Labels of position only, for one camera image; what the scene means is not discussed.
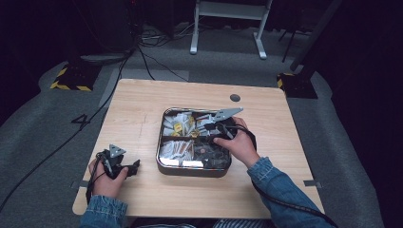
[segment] denim sleeve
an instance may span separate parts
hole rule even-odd
[[[276,169],[268,158],[260,158],[248,170],[249,176],[267,195],[288,203],[305,206],[318,211],[315,204],[293,183],[285,173]],[[293,208],[276,204],[262,198],[272,214],[277,227],[332,227],[323,218]]]
[[[92,196],[81,217],[80,228],[123,227],[127,204],[105,196]]]

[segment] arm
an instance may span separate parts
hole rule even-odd
[[[94,165],[95,161],[92,161],[88,167],[90,173]],[[127,168],[115,180],[104,172],[104,166],[99,162],[95,173],[99,178],[95,181],[93,196],[81,218],[80,227],[123,227],[127,204],[116,197],[127,176]]]
[[[234,118],[236,124],[246,127],[243,119]],[[267,195],[281,201],[318,210],[315,204],[291,181],[285,173],[276,169],[268,158],[261,158],[249,136],[238,130],[234,140],[216,138],[214,143],[227,148],[231,154],[248,168],[252,181]],[[277,227],[331,227],[323,218],[276,204],[262,198],[272,214]]]

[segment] person's left hand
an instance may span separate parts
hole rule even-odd
[[[92,172],[95,166],[95,161],[93,160],[89,166],[89,173]],[[98,167],[97,171],[94,174],[94,189],[92,191],[92,195],[100,195],[100,196],[106,196],[109,198],[117,198],[119,195],[119,190],[122,187],[123,182],[125,181],[125,178],[127,177],[127,171],[128,168],[125,167],[122,169],[121,173],[119,176],[113,180],[110,177],[105,174],[104,170],[104,165],[101,162],[98,162]]]

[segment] table top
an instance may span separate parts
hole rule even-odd
[[[232,102],[230,96],[240,96]],[[156,152],[163,113],[170,107],[219,110],[242,106],[237,114],[256,135],[258,153],[287,173],[323,212],[284,93],[278,88],[211,85],[122,79],[116,88],[90,161],[111,143],[125,149],[122,164],[137,159],[136,176],[125,180],[119,200],[132,217],[268,219],[270,212],[253,188],[243,163],[233,158],[222,178],[167,176],[157,166]],[[89,180],[86,170],[83,180]],[[86,210],[80,188],[73,212]]]

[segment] gray carpet floor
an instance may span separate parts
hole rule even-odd
[[[191,37],[162,47],[143,47],[149,56],[183,74],[193,83],[276,87],[276,76],[289,65],[306,37],[296,36],[285,63],[281,62],[289,35],[265,31],[262,42],[268,59],[262,61],[252,40],[255,28],[201,33],[197,55],[190,55]],[[148,59],[158,80],[180,81]],[[41,93],[19,108],[0,128],[0,199],[37,163],[58,148],[78,128],[71,120],[91,116],[105,100],[119,64],[104,66],[91,92],[50,89],[64,63],[40,79]],[[136,51],[123,77],[147,79],[144,61]],[[339,227],[383,227],[376,194],[332,105],[332,91],[319,74],[312,83],[317,100],[287,99],[323,206]],[[0,214],[0,227],[77,227],[80,217],[71,207],[79,181],[90,159],[107,108],[74,139],[43,163],[14,192]]]

